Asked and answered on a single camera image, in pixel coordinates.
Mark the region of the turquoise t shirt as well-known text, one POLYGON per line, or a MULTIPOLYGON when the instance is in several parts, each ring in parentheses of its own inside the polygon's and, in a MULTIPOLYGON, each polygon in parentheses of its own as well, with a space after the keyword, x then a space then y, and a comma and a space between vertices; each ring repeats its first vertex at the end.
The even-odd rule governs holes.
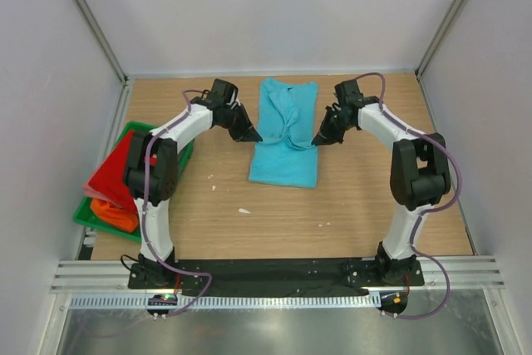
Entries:
POLYGON ((318 148, 312 144, 318 85, 294 85, 273 78, 259 85, 258 133, 249 181, 313 189, 318 148))

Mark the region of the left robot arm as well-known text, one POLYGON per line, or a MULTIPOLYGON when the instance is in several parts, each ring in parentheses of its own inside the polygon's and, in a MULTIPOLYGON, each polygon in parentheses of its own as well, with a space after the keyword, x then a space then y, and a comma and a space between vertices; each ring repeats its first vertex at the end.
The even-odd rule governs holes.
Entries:
POLYGON ((134 200, 140 222, 140 252, 131 265, 128 287, 168 288, 186 275, 175 263, 170 236, 170 199, 178 185, 186 147, 215 126, 235 142, 260 142, 238 87, 214 79, 209 90, 184 91, 185 109, 150 131, 134 131, 129 144, 123 182, 134 200))

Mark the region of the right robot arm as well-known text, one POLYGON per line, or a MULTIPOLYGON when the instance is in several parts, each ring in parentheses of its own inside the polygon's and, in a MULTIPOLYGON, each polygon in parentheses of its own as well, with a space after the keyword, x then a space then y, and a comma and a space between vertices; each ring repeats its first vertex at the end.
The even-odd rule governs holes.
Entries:
POLYGON ((401 284, 414 271, 418 231, 430 210, 451 189, 451 174, 442 135, 427 135, 389 111, 382 96, 365 96, 358 79, 335 86, 337 101, 313 138, 315 146, 342 143, 355 128, 377 138, 392 153, 390 190, 397 203, 390 229, 375 257, 377 276, 386 284, 401 284))

